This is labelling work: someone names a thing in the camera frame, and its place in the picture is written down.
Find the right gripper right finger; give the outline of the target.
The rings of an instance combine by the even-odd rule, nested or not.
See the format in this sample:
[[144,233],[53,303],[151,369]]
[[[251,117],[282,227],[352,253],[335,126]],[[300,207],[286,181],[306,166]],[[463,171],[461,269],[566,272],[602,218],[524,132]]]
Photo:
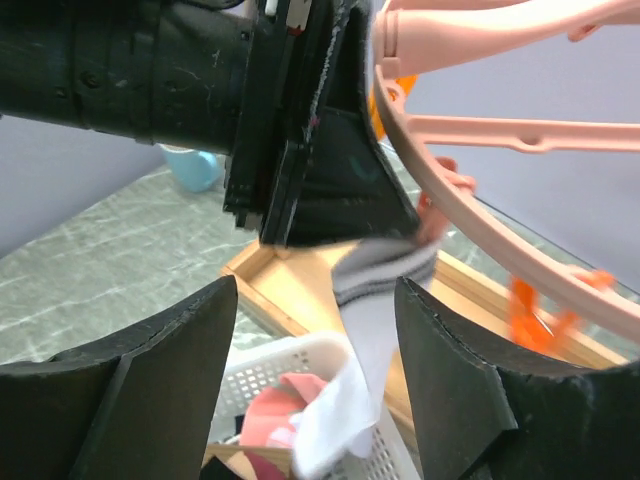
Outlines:
[[635,479],[639,366],[603,370],[520,347],[411,280],[400,350],[428,479]]

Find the white plastic basket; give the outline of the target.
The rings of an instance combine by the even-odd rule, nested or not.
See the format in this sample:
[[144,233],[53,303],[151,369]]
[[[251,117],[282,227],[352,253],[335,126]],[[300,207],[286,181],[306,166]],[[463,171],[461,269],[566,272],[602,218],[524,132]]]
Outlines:
[[365,392],[346,336],[289,337],[233,356],[208,441],[273,447],[301,479],[416,479],[390,413]]

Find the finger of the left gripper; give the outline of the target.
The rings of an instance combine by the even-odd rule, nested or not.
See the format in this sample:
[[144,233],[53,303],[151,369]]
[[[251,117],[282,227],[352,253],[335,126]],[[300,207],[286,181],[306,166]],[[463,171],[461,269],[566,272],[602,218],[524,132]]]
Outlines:
[[314,1],[284,93],[284,144],[260,240],[314,247],[405,238],[418,217],[367,110],[367,1]]

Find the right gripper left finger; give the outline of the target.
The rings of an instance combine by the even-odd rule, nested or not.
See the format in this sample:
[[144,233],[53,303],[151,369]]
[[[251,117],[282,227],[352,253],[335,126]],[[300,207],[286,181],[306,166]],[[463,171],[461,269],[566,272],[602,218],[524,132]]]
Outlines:
[[43,362],[1,368],[5,479],[195,479],[234,330],[235,279]]

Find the pink round clip hanger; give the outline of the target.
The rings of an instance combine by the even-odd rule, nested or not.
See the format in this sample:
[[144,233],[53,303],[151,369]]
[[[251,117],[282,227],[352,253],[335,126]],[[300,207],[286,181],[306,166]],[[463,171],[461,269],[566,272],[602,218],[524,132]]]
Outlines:
[[[639,29],[559,35],[486,60],[427,73],[407,108],[443,116],[635,123]],[[639,157],[635,153],[435,146],[475,178],[477,197],[550,257],[602,269],[639,297]]]

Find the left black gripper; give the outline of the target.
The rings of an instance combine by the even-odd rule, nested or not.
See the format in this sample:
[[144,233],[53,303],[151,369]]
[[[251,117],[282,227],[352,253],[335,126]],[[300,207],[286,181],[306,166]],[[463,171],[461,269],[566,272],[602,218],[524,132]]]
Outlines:
[[333,1],[5,1],[3,114],[227,156],[224,208],[270,245],[340,238],[304,183],[333,76]]

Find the white black striped sock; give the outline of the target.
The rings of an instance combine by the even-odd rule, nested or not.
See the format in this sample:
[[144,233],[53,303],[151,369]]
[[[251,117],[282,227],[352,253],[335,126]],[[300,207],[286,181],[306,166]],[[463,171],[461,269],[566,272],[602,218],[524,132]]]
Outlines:
[[346,453],[364,458],[373,447],[385,384],[398,349],[394,291],[406,277],[426,288],[434,276],[438,240],[360,242],[333,268],[333,293],[354,355],[301,414],[293,442],[295,471],[319,479]]

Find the wooden hanger rack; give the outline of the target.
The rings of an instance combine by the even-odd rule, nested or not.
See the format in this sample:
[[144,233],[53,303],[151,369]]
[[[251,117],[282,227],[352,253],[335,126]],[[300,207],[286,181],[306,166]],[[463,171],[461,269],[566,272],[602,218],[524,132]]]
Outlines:
[[[239,304],[268,330],[292,336],[325,330],[342,333],[343,324],[330,285],[330,270],[353,247],[352,244],[344,244],[330,248],[282,250],[261,246],[256,240],[223,265],[220,274],[235,277]],[[441,253],[431,292],[450,310],[494,332],[494,335],[507,337],[507,290],[485,275],[451,255]],[[397,295],[397,326],[403,348],[408,341],[409,327],[416,322],[401,319],[402,314],[411,310],[401,306],[401,300],[408,294]],[[394,354],[391,362],[385,401],[403,436],[414,441],[411,402],[402,363],[408,357],[404,350],[400,351],[402,353]],[[592,369],[629,362],[578,332],[572,333],[558,354],[552,356]]]

